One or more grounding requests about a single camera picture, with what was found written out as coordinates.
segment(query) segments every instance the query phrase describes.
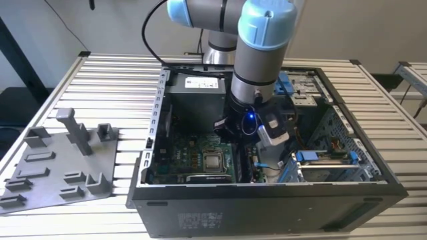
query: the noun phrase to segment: blue component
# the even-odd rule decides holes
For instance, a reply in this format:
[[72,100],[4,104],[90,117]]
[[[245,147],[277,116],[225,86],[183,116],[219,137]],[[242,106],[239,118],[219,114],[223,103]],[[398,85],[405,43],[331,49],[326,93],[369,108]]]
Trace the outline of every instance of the blue component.
[[187,0],[169,0],[167,1],[169,17],[175,23],[193,28],[194,24],[190,19]]
[[355,151],[350,152],[350,158],[351,158],[351,164],[357,164],[359,161],[359,156],[358,153]]
[[282,48],[291,40],[298,9],[289,0],[247,0],[239,19],[239,36],[261,51]]
[[318,153],[315,151],[299,151],[305,161],[315,161],[319,160]]
[[290,82],[290,78],[289,78],[287,73],[286,72],[281,72],[279,78],[281,78],[282,83],[285,85],[286,91],[282,89],[282,86],[281,86],[279,82],[275,82],[274,94],[277,94],[277,95],[285,95],[285,94],[293,95],[295,93],[295,90],[294,90],[293,83]]
[[283,171],[283,174],[282,174],[282,176],[281,176],[281,178],[279,178],[278,183],[283,183],[283,181],[285,181],[285,179],[286,179],[286,177],[287,177],[289,171],[290,171],[290,168],[287,167],[287,168],[285,169],[285,171]]
[[254,162],[254,165],[255,165],[255,167],[269,168],[269,164],[266,164],[266,163]]
[[305,160],[305,158],[303,158],[303,154],[302,154],[302,151],[299,151],[298,153],[297,153],[297,161],[303,161]]

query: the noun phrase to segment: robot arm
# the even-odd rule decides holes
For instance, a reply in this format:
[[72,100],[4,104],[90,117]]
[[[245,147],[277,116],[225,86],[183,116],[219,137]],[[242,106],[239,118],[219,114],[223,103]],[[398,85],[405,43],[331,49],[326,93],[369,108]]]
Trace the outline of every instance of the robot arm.
[[287,0],[170,0],[167,11],[173,21],[187,27],[238,34],[229,122],[242,122],[235,132],[250,135],[245,120],[255,113],[258,129],[251,133],[258,132],[265,145],[278,145],[289,139],[287,131],[269,101],[295,28],[297,7]]

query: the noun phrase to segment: blue latch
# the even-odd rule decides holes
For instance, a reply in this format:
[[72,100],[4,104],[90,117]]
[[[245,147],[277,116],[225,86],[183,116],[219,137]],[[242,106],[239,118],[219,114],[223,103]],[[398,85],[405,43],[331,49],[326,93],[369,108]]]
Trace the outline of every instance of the blue latch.
[[355,151],[350,152],[350,159],[351,159],[351,164],[357,164],[359,162],[359,156]]
[[318,153],[315,151],[298,151],[297,160],[301,161],[317,161],[319,160]]
[[261,167],[261,168],[269,168],[269,164],[266,163],[261,163],[261,162],[254,162],[255,167]]

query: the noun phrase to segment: blue bracket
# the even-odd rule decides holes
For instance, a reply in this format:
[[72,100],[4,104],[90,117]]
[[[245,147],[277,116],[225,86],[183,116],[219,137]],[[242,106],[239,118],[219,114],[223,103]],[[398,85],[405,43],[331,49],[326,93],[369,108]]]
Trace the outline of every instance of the blue bracket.
[[293,84],[290,82],[289,75],[285,72],[281,72],[279,78],[281,78],[282,83],[285,85],[285,90],[286,91],[282,89],[281,84],[277,82],[275,86],[274,86],[274,94],[277,94],[277,95],[285,95],[285,94],[293,95],[295,93],[295,90],[294,90]]
[[350,152],[350,159],[351,159],[351,164],[358,164],[359,156],[358,156],[358,153],[355,151]]

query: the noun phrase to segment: metal rail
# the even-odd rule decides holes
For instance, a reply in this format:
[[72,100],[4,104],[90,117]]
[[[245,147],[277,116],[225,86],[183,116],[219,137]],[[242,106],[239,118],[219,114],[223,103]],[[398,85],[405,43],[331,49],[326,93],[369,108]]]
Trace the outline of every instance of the metal rail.
[[[199,56],[165,56],[167,62],[199,63]],[[286,59],[286,66],[322,68],[373,144],[410,196],[350,234],[250,236],[238,239],[427,239],[427,133],[361,65],[347,60]],[[27,240],[150,239],[135,210],[126,208],[134,163],[145,147],[161,64],[151,56],[92,54],[80,57],[30,126],[63,132],[58,108],[75,108],[87,128],[121,128],[114,197],[0,216],[0,237]],[[23,135],[0,161],[0,195],[24,150]]]

